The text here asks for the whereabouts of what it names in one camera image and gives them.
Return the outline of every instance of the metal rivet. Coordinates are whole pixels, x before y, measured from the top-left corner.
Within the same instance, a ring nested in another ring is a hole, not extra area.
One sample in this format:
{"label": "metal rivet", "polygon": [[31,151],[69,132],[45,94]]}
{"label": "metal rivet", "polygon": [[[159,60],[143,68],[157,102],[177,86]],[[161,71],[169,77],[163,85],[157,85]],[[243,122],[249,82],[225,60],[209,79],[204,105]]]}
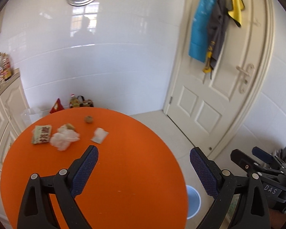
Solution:
{"label": "metal rivet", "polygon": [[31,179],[33,179],[33,180],[36,179],[37,177],[38,177],[38,175],[36,173],[31,175]]}
{"label": "metal rivet", "polygon": [[258,174],[253,173],[253,174],[252,174],[252,177],[253,177],[254,179],[258,179]]}
{"label": "metal rivet", "polygon": [[228,170],[223,170],[222,171],[222,174],[224,175],[224,176],[226,176],[226,177],[228,177],[231,173],[230,173],[230,171],[228,171]]}
{"label": "metal rivet", "polygon": [[59,174],[61,175],[61,176],[63,176],[63,175],[65,175],[65,174],[67,174],[67,170],[66,169],[61,169],[60,171],[59,171]]}

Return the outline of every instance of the blue textured pad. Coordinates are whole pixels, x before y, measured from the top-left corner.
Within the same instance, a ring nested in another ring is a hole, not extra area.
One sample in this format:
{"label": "blue textured pad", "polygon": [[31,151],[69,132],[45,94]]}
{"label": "blue textured pad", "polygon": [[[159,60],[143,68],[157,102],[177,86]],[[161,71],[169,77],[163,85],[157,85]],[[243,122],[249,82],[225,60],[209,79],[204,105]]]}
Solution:
{"label": "blue textured pad", "polygon": [[83,192],[83,189],[98,161],[98,149],[93,147],[72,180],[71,196],[75,198]]}
{"label": "blue textured pad", "polygon": [[216,199],[218,195],[217,181],[204,160],[200,157],[195,148],[190,152],[190,161],[195,169],[206,193]]}
{"label": "blue textured pad", "polygon": [[252,148],[252,154],[259,158],[261,161],[265,162],[266,164],[270,164],[273,161],[273,156],[268,154],[266,151],[258,147]]}

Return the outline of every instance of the round table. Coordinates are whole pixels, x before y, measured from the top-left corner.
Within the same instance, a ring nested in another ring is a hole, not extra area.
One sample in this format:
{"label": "round table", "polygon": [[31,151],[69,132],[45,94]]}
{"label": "round table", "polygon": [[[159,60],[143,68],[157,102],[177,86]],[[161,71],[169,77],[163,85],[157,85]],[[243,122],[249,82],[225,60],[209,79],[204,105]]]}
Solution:
{"label": "round table", "polygon": [[[84,122],[91,115],[92,124]],[[33,145],[35,125],[52,125],[52,134],[71,123],[80,140],[66,151],[49,143]],[[97,127],[109,132],[101,144],[91,141]],[[2,169],[0,191],[13,228],[22,196],[33,173],[41,177],[69,168],[89,145],[98,162],[75,201],[93,229],[183,229],[188,197],[179,165],[166,144],[139,121],[108,109],[73,108],[56,112],[29,126],[13,143]],[[51,201],[61,229],[68,228],[55,195]]]}

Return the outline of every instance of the yellow towel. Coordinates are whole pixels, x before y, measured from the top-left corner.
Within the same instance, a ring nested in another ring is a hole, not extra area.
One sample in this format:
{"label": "yellow towel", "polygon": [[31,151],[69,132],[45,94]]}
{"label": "yellow towel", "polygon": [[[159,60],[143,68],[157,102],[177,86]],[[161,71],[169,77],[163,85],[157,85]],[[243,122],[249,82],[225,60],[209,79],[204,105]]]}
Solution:
{"label": "yellow towel", "polygon": [[242,13],[245,9],[243,0],[232,0],[233,9],[228,11],[229,16],[235,21],[238,27],[242,25]]}

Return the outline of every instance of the clear plastic bin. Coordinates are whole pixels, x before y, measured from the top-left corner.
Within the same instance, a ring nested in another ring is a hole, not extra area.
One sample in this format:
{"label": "clear plastic bin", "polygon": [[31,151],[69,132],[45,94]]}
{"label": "clear plastic bin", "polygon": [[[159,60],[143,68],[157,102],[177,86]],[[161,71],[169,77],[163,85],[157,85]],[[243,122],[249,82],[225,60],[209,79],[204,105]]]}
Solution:
{"label": "clear plastic bin", "polygon": [[35,121],[38,121],[42,118],[42,111],[39,108],[28,108],[25,109],[22,114],[21,118],[26,127],[33,124]]}

